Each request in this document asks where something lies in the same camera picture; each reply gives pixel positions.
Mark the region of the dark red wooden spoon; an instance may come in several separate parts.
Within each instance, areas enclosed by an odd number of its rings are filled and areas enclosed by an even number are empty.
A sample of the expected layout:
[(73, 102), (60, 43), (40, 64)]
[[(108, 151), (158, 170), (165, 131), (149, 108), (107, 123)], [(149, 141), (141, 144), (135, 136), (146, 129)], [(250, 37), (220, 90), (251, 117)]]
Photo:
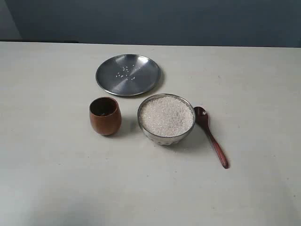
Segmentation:
[(205, 132), (205, 134), (211, 141), (211, 143), (216, 151), (216, 154), (221, 162), (221, 165), (225, 169), (228, 169), (230, 167), (228, 159), (227, 159), (226, 155), (224, 154), (222, 148), (220, 147), (220, 145), (218, 144), (218, 142), (216, 141), (216, 139), (214, 138), (214, 136), (212, 135), (212, 133), (210, 131), (209, 116), (208, 116), (207, 111), (200, 106), (196, 106), (196, 107), (194, 107), (194, 112), (196, 115), (196, 123), (202, 128), (202, 130)]

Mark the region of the round steel plate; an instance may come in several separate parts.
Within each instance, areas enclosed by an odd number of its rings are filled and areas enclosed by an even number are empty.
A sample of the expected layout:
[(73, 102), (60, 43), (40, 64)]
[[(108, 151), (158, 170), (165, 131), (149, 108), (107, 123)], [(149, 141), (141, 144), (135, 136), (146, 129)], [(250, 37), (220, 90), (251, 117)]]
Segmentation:
[[(127, 81), (123, 78), (115, 78), (114, 75), (121, 66), (130, 65), (135, 65), (135, 80)], [(95, 73), (99, 87), (120, 97), (132, 97), (150, 91), (158, 84), (160, 76), (161, 69), (155, 61), (137, 54), (111, 57), (104, 61)]]

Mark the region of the glass bowl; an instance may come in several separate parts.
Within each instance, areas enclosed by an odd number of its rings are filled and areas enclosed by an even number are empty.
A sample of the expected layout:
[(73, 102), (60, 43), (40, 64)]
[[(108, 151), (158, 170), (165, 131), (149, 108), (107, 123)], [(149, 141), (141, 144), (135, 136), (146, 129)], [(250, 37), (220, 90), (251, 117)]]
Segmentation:
[[(155, 98), (160, 98), (160, 97), (165, 97), (165, 96), (171, 96), (171, 97), (175, 97), (181, 101), (183, 101), (185, 104), (188, 105), (188, 107), (191, 109), (192, 113), (193, 113), (193, 116), (194, 116), (194, 123), (192, 125), (192, 127), (187, 131), (185, 132), (184, 134), (182, 135), (179, 135), (177, 137), (160, 137), (160, 136), (156, 136), (150, 132), (148, 132), (142, 125), (140, 119), (139, 119), (139, 114), (140, 114), (140, 111), (141, 111), (141, 108), (143, 106), (143, 104), (147, 103), (148, 101), (152, 100), (152, 99), (155, 99)], [(156, 94), (156, 95), (153, 95), (151, 97), (148, 97), (146, 98), (141, 104), (140, 106), (138, 107), (138, 111), (137, 111), (137, 121), (138, 121), (138, 125), (141, 129), (141, 131), (143, 132), (143, 134), (148, 138), (150, 139), (151, 141), (159, 144), (159, 145), (173, 145), (173, 144), (177, 144), (179, 143), (181, 140), (183, 140), (185, 137), (187, 137), (190, 132), (192, 131), (194, 125), (195, 125), (195, 121), (196, 121), (196, 115), (194, 113), (194, 110), (193, 110), (193, 107), (192, 105), (187, 101), (185, 100), (184, 98), (180, 97), (180, 96), (177, 96), (177, 95), (174, 95), (174, 94)]]

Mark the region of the brown wooden cup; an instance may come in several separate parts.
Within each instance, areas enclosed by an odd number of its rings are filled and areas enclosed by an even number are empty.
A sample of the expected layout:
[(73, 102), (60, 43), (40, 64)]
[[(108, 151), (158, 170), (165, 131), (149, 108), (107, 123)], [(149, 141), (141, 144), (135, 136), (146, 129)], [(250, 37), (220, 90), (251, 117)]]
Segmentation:
[(115, 134), (122, 122), (119, 105), (111, 97), (95, 99), (89, 106), (89, 116), (92, 128), (102, 136)]

